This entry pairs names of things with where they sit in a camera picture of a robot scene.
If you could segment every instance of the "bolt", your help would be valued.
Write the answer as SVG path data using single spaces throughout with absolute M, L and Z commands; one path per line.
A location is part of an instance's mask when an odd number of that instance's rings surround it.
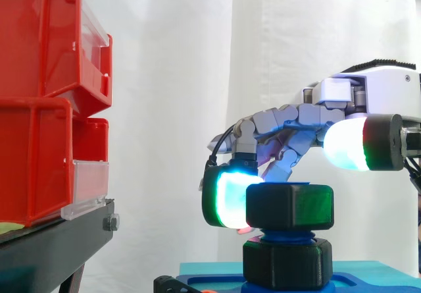
M 120 215 L 116 213 L 110 214 L 104 221 L 106 221 L 104 229 L 115 232 L 120 226 Z

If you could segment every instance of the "white backdrop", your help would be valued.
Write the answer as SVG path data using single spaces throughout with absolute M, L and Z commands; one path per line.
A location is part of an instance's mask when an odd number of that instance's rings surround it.
M 180 262 L 240 260 L 247 237 L 201 216 L 207 142 L 355 63 L 418 56 L 414 0 L 86 1 L 114 38 L 113 107 L 101 116 L 121 225 L 87 263 L 81 293 L 152 292 L 153 279 L 177 275 Z M 340 171 L 315 149 L 291 179 L 333 187 L 335 226 L 318 236 L 336 259 L 416 274 L 406 173 Z

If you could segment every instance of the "red storage drawer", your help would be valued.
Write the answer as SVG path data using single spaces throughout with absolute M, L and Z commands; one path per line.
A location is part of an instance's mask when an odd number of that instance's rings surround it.
M 0 223 L 30 226 L 105 204 L 108 122 L 61 98 L 0 98 Z
M 83 0 L 0 0 L 0 97 L 63 97 L 75 116 L 111 106 L 112 39 Z

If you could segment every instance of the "black hexagonal nut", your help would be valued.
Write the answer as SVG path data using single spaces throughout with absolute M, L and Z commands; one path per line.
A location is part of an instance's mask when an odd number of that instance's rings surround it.
M 252 184 L 245 193 L 245 212 L 255 228 L 327 230 L 334 225 L 334 191 L 319 184 Z
M 333 275 L 332 245 L 315 238 L 311 245 L 265 242 L 259 236 L 243 246 L 243 273 L 250 283 L 271 290 L 319 290 Z

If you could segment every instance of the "black cable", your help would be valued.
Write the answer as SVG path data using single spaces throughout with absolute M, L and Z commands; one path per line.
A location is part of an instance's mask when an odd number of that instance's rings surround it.
M 218 140 L 218 142 L 216 143 L 216 145 L 215 145 L 215 147 L 214 147 L 214 149 L 213 149 L 213 151 L 212 151 L 212 155 L 213 155 L 213 156 L 216 156 L 216 154 L 218 153 L 218 150 L 219 150 L 219 148 L 221 147 L 221 145 L 222 145 L 222 143 L 224 142 L 224 140 L 225 140 L 225 139 L 228 137 L 228 135 L 230 135 L 230 134 L 231 134 L 231 132 L 233 131 L 234 126 L 235 126 L 235 124 L 234 124 L 234 125 L 232 125 L 231 127 L 229 127 L 229 129 L 227 129 L 227 130 L 225 131 L 225 133 L 223 133 L 223 135 L 220 137 L 220 139 Z
M 407 169 L 411 178 L 418 176 L 416 170 L 409 165 L 406 159 L 403 161 L 403 166 Z
M 224 140 L 231 134 L 231 132 L 234 129 L 234 125 L 232 125 L 231 127 L 229 127 L 229 129 L 227 129 L 225 131 L 225 133 L 223 133 L 223 135 L 219 138 L 219 140 L 217 141 L 214 149 L 212 150 L 211 155 L 208 158 L 208 161 L 206 162 L 205 165 L 205 169 L 209 168 L 210 166 L 216 166 L 216 154 L 218 153 L 219 148 L 221 147 L 222 143 L 224 142 Z
M 414 160 L 414 158 L 408 158 L 409 159 L 409 161 L 410 161 L 410 163 L 412 163 L 413 165 L 414 165 L 414 167 L 415 167 L 415 169 L 416 169 L 416 172 L 419 174 L 419 175 L 421 175 L 421 167 L 419 166 L 419 164 L 418 163 L 416 163 L 416 161 Z

